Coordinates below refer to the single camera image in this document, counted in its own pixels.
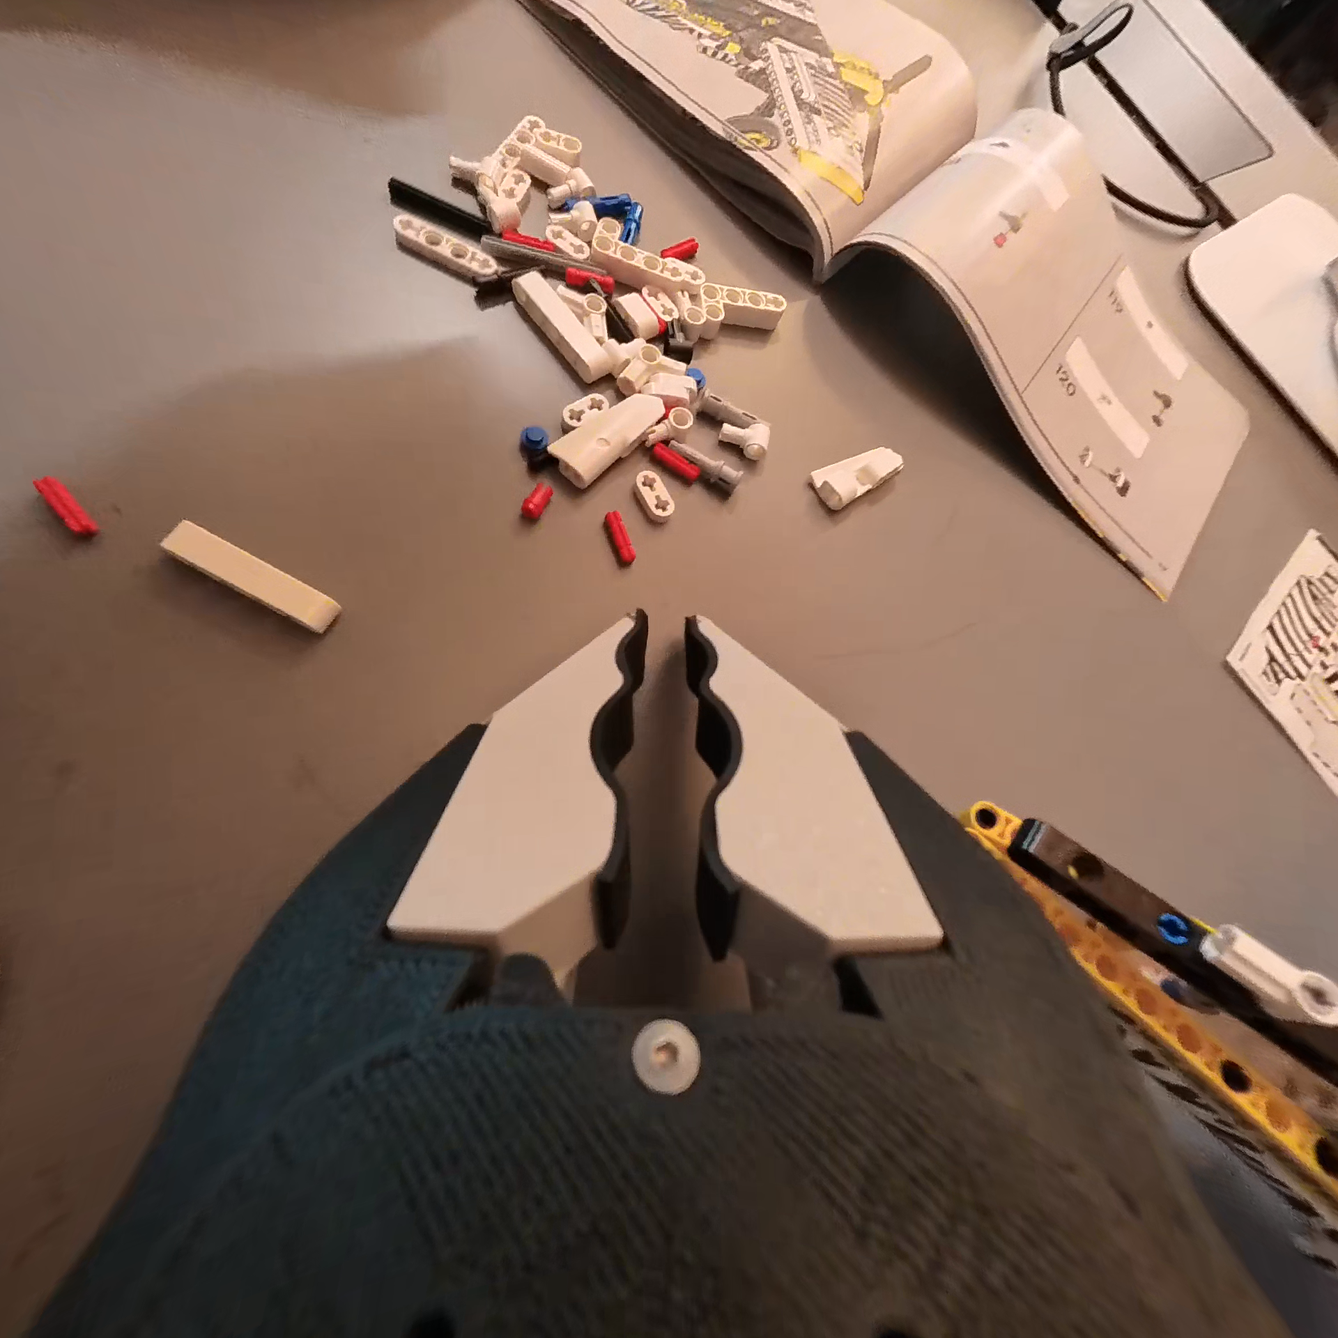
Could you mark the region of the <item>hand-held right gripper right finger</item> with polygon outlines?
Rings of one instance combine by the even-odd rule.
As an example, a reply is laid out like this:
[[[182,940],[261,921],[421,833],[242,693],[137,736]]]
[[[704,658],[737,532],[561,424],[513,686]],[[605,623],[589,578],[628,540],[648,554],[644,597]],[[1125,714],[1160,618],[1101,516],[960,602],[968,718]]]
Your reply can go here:
[[[946,932],[843,722],[706,615],[687,618],[712,776],[696,917],[749,1007],[873,1007],[882,970],[946,964]]]

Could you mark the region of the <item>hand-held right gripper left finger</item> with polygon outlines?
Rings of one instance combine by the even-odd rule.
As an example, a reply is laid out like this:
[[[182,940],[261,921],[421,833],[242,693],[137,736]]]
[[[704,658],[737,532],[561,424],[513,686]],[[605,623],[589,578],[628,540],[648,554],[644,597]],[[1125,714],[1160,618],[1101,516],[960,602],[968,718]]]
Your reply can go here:
[[[481,728],[395,903],[400,943],[462,948],[487,967],[532,957],[561,992],[631,908],[621,761],[634,742],[648,620],[620,618]]]

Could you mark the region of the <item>white yellow lego plane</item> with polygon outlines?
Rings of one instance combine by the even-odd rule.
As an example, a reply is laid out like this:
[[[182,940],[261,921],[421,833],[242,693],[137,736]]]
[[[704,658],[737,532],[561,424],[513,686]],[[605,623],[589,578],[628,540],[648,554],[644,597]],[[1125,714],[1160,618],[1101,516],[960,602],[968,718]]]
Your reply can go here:
[[[1133,1056],[1230,1152],[1335,1218],[1335,1059],[1203,957],[1211,929],[1037,819],[989,801],[962,827],[1043,913]]]

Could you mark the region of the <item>white flat lego beam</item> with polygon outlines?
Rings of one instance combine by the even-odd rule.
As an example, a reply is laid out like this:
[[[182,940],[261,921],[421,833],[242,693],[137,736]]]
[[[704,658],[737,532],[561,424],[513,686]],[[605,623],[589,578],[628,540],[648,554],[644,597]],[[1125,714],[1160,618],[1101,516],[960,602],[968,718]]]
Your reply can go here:
[[[169,557],[309,632],[325,634],[341,616],[341,604],[333,597],[191,521],[178,522],[159,546]]]

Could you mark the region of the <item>white lego panel piece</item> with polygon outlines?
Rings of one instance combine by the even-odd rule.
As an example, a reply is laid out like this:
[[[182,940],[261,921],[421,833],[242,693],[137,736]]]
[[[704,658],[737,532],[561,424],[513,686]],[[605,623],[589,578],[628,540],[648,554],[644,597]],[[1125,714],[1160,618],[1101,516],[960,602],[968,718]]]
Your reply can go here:
[[[897,476],[903,467],[903,456],[878,446],[814,470],[809,486],[830,513],[838,513]]]

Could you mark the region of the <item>red lego pin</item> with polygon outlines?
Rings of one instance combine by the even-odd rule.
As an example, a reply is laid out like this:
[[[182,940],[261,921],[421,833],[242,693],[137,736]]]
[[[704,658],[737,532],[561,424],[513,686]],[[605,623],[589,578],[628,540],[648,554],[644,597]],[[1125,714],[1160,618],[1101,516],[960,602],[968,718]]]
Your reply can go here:
[[[72,535],[81,540],[91,540],[100,534],[99,522],[81,506],[75,494],[59,478],[51,475],[40,476],[32,481],[32,486],[53,516]]]

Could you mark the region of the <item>pile of loose lego pieces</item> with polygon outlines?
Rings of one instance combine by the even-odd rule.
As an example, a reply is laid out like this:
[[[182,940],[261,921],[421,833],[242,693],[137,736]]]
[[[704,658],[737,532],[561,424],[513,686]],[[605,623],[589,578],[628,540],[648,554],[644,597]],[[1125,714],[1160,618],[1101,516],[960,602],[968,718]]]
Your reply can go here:
[[[773,427],[709,384],[698,357],[722,330],[771,331],[773,291],[710,282],[698,242],[642,245],[642,202],[604,194],[583,142],[529,113],[487,154],[448,159],[452,196],[389,177],[395,244],[467,282],[478,307],[511,304],[581,393],[557,427],[526,425],[516,451],[537,483],[519,506],[537,524],[557,484],[588,491],[624,460],[651,524],[675,514],[674,483],[722,499],[760,463]]]

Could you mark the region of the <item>zebra striped sticker sheet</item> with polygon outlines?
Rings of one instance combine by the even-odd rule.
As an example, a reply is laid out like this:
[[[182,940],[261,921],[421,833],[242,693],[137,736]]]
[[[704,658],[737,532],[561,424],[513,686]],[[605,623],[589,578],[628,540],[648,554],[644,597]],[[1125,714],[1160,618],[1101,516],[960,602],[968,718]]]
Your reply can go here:
[[[1249,615],[1226,669],[1336,793],[1336,554],[1316,529]]]

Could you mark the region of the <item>open instruction booklet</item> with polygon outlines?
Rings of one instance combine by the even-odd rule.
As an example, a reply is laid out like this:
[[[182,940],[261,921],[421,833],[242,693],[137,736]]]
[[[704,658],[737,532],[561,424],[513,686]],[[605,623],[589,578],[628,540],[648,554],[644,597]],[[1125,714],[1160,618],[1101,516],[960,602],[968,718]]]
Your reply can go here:
[[[1153,304],[1078,127],[981,127],[927,5],[527,3],[581,67],[822,282],[863,252],[954,312],[1037,463],[1168,599],[1238,459],[1244,406]]]

